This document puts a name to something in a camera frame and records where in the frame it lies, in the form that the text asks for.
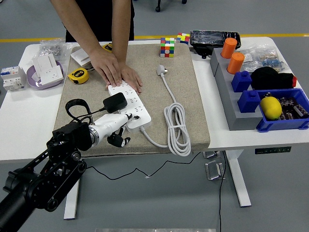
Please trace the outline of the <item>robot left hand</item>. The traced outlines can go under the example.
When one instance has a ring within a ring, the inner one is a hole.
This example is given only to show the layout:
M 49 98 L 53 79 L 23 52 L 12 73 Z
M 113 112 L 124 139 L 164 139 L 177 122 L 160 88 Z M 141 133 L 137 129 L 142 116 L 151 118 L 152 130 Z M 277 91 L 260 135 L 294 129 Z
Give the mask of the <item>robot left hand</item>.
M 115 147 L 124 147 L 129 141 L 130 137 L 123 138 L 125 125 L 131 119 L 139 119 L 140 117 L 133 114 L 105 114 L 92 125 L 89 125 L 90 137 L 92 139 L 92 146 L 98 145 L 104 137 L 107 142 Z

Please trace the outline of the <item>person's left hand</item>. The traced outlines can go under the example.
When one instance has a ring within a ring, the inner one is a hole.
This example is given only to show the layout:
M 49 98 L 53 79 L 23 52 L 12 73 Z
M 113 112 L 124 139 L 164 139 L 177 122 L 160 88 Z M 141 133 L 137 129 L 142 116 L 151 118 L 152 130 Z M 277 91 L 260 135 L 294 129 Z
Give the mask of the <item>person's left hand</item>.
M 113 65 L 107 66 L 103 72 L 106 75 L 107 86 L 118 87 L 124 80 L 136 93 L 141 94 L 142 81 L 136 71 L 125 62 L 118 63 L 119 72 Z

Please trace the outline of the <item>person's right hand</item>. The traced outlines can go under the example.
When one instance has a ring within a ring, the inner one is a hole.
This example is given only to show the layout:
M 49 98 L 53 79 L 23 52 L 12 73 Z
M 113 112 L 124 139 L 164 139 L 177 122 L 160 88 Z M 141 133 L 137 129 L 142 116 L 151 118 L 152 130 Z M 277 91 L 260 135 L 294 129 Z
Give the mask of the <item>person's right hand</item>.
M 92 66 L 104 79 L 106 84 L 113 87 L 121 83 L 120 63 L 125 61 L 122 53 L 105 51 L 100 45 L 87 51 Z

